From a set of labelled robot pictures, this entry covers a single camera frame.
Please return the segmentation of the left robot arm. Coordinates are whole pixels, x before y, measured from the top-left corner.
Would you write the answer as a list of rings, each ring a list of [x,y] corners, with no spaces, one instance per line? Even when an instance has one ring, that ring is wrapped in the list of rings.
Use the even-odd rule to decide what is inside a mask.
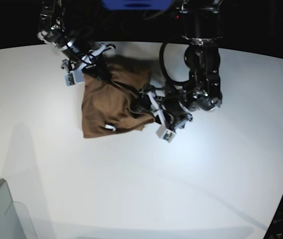
[[[192,121],[193,112],[209,112],[222,104],[218,47],[222,37],[221,4],[220,0],[184,0],[177,8],[185,29],[182,38],[189,43],[184,53],[189,78],[178,82],[169,76],[164,62],[169,41],[165,41],[159,51],[164,85],[147,85],[141,91],[150,100],[149,110],[158,118],[162,131],[174,132],[183,128],[186,122]]]

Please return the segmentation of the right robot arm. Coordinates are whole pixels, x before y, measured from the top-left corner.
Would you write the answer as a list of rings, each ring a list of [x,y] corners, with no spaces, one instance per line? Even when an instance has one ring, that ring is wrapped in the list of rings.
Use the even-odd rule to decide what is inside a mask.
[[[37,38],[53,44],[66,56],[61,63],[61,68],[66,71],[66,84],[71,86],[84,82],[84,74],[109,82],[111,75],[103,53],[115,49],[115,45],[97,44],[91,40],[93,28],[89,25],[67,28],[65,14],[66,8],[61,0],[43,0]]]

